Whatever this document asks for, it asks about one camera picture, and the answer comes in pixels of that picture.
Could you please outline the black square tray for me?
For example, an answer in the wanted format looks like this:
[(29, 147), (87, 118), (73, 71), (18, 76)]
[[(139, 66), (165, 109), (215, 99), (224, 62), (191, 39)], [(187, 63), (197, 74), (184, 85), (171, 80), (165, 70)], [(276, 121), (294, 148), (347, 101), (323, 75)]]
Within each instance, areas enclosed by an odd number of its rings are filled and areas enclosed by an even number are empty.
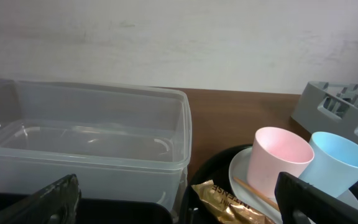
[[(0, 211), (24, 198), (23, 194), (0, 193)], [(172, 224), (173, 220), (166, 208), (156, 203), (83, 198), (76, 222)]]

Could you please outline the blue cup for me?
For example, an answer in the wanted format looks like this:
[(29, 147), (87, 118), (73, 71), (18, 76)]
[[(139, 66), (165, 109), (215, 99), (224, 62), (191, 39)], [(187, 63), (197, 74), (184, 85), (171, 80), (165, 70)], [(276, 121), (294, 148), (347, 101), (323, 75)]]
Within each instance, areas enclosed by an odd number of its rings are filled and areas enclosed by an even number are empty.
[(299, 179), (334, 198), (358, 181), (358, 144), (321, 131), (311, 135), (309, 144), (314, 159)]

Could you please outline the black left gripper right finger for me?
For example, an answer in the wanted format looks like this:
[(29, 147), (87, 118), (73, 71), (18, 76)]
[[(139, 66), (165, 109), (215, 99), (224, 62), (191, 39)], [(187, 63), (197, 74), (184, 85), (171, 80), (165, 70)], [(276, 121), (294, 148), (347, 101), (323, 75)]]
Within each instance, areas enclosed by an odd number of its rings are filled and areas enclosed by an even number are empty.
[[(351, 187), (358, 198), (358, 182)], [(281, 172), (275, 198), (284, 223), (358, 224), (358, 210), (299, 178)]]

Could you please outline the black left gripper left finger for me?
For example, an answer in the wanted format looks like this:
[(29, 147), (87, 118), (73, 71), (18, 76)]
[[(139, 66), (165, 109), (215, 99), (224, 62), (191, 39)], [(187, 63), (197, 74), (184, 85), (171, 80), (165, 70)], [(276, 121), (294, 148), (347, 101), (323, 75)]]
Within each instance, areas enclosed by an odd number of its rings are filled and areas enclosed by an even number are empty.
[(74, 223), (81, 190), (69, 174), (31, 195), (0, 193), (0, 224)]

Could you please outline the grey dishwasher rack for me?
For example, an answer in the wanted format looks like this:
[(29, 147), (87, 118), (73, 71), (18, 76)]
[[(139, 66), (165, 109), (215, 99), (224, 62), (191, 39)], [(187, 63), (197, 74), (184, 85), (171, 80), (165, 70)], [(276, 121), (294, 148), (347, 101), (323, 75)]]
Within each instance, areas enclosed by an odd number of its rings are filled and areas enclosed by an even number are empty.
[(291, 117), (309, 133), (334, 133), (358, 144), (358, 84), (308, 82)]

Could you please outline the left wooden chopstick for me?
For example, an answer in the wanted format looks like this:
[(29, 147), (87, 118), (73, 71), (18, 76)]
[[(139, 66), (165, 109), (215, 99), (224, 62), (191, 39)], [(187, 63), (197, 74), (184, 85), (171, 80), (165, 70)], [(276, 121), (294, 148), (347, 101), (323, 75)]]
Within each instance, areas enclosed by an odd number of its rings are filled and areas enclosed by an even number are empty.
[(248, 191), (252, 192), (253, 194), (255, 194), (256, 196), (258, 196), (258, 198), (260, 198), (261, 200), (263, 200), (265, 203), (267, 203), (268, 205), (270, 205), (272, 208), (274, 208), (276, 211), (280, 212), (279, 206), (273, 202), (272, 200), (270, 200), (268, 197), (266, 197), (265, 195), (263, 195), (262, 193), (260, 193), (259, 191), (257, 191), (256, 189), (254, 189), (253, 187), (249, 186), (247, 183), (243, 182), (241, 179), (234, 177), (235, 182), (237, 182), (240, 186), (242, 186), (243, 188), (247, 189)]

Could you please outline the gold snack wrapper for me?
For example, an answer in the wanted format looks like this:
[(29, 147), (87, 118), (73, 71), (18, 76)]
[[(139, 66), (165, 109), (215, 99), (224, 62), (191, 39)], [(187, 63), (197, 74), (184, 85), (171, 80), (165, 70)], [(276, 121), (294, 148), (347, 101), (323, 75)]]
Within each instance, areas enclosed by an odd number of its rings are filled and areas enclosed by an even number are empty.
[(264, 213), (215, 185), (212, 180), (192, 185), (191, 188), (197, 193), (207, 210), (220, 223), (275, 224)]

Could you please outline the clear plastic bin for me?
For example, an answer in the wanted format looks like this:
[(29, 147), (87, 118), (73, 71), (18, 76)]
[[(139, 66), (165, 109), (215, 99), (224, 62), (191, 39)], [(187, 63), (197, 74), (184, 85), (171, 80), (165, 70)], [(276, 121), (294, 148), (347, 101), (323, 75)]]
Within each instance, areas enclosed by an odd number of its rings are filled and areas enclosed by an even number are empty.
[(192, 123), (178, 90), (0, 79), (0, 192), (32, 194), (68, 175), (82, 196), (176, 210)]

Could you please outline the round black tray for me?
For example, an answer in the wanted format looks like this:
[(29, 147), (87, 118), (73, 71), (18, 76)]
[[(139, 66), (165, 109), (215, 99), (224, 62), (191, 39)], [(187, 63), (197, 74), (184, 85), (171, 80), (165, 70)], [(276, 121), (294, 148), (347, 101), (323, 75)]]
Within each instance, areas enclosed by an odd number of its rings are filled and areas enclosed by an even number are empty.
[[(268, 215), (276, 223), (281, 223), (280, 214), (263, 200), (248, 193), (240, 187), (233, 179), (247, 167), (249, 154), (252, 150), (250, 144), (234, 146), (226, 149), (212, 158), (208, 159), (196, 172), (186, 188), (180, 214), (179, 223), (217, 223), (217, 219), (208, 212), (203, 203), (198, 198), (192, 185), (201, 184), (207, 180), (212, 180), (215, 184), (227, 190), (230, 194), (252, 207)], [(358, 209), (358, 182), (351, 189), (344, 192), (338, 199), (355, 209)]]

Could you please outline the pink cup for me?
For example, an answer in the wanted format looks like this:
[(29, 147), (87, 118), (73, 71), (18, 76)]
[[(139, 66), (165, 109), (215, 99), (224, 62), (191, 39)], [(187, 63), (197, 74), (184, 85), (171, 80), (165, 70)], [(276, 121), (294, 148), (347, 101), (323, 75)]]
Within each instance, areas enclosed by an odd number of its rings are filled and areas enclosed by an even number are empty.
[(247, 183), (268, 198), (274, 198), (280, 172), (295, 177), (314, 159), (307, 141), (286, 129), (264, 127), (255, 132), (250, 155)]

